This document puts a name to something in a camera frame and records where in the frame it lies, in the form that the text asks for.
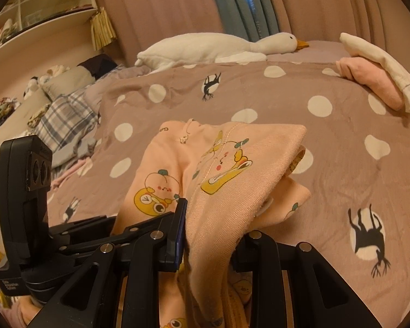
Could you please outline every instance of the plush goose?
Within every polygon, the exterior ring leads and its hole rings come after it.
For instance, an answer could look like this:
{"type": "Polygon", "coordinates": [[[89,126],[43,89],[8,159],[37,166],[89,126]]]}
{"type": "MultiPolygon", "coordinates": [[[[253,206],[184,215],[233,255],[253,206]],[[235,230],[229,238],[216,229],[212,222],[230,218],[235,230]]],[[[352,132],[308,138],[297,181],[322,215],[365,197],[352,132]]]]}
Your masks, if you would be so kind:
{"type": "Polygon", "coordinates": [[[285,32],[255,43],[230,34],[189,33],[163,39],[138,53],[135,66],[147,65],[155,73],[198,63],[258,62],[269,54],[292,53],[308,46],[285,32]]]}

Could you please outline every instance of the plaid fabric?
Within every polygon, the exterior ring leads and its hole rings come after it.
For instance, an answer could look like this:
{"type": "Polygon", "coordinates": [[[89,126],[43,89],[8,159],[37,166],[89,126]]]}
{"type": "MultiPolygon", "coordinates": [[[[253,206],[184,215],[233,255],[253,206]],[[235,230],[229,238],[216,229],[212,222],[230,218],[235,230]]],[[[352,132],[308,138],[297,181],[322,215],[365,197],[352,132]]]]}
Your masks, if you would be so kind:
{"type": "Polygon", "coordinates": [[[34,133],[52,152],[70,143],[80,131],[87,134],[97,124],[97,115],[83,100],[84,91],[59,95],[36,126],[34,133]]]}

